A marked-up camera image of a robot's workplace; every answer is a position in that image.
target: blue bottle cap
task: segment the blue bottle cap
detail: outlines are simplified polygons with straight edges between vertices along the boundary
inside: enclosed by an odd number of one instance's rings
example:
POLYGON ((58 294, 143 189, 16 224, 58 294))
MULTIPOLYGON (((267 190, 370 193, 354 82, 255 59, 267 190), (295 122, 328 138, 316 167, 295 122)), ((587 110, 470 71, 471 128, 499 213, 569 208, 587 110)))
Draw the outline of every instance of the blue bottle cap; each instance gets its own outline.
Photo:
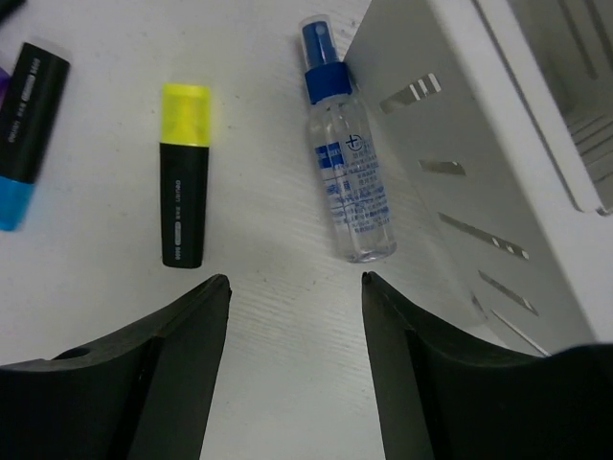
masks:
POLYGON ((300 24, 306 62, 306 87, 312 104, 338 94, 351 94, 347 64, 341 62, 326 15, 305 19, 300 24))

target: white table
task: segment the white table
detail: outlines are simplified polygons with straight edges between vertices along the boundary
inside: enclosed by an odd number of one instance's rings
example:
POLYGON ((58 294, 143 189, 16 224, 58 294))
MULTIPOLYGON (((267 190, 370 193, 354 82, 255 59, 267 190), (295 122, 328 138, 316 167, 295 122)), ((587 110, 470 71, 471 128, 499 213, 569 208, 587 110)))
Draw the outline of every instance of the white table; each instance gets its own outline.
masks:
POLYGON ((0 363, 51 358, 225 273, 234 297, 203 458, 382 459, 360 273, 460 326, 477 319, 376 131, 397 254, 333 256, 297 25, 329 13, 344 51, 367 5, 30 0, 6 23, 2 67, 43 38, 69 50, 73 70, 25 226, 0 235, 0 363), (215 94, 206 255, 192 271, 160 257, 159 90, 172 80, 215 94))

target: black highlighter body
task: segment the black highlighter body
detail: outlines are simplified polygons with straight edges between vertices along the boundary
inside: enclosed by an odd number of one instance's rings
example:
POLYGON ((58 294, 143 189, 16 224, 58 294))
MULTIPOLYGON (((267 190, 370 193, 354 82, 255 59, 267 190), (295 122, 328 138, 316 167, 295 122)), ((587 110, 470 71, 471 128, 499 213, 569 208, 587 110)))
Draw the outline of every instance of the black highlighter body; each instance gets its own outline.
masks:
POLYGON ((198 268, 204 253, 209 148, 160 145, 162 262, 198 268))

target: purple highlighter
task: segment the purple highlighter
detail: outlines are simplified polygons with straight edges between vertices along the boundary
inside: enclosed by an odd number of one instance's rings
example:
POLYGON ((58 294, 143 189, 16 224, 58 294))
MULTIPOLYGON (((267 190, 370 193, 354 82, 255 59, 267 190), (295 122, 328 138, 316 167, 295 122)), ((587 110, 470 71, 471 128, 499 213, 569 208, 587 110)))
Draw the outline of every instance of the purple highlighter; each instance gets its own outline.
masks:
POLYGON ((0 67, 0 105, 2 105, 4 101, 4 95, 7 93, 9 81, 11 81, 11 76, 0 67))

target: blue highlighter cap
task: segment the blue highlighter cap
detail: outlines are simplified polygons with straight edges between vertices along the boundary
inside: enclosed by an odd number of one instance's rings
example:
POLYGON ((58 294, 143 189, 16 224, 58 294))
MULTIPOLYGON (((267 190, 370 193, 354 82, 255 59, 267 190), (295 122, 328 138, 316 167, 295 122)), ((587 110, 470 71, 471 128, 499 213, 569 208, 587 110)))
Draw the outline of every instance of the blue highlighter cap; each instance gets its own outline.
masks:
POLYGON ((30 203, 34 184, 0 176, 0 230, 16 230, 30 203))
POLYGON ((7 92, 7 88, 9 87, 9 82, 11 81, 11 76, 7 73, 6 70, 0 68, 0 104, 4 101, 4 95, 7 92))

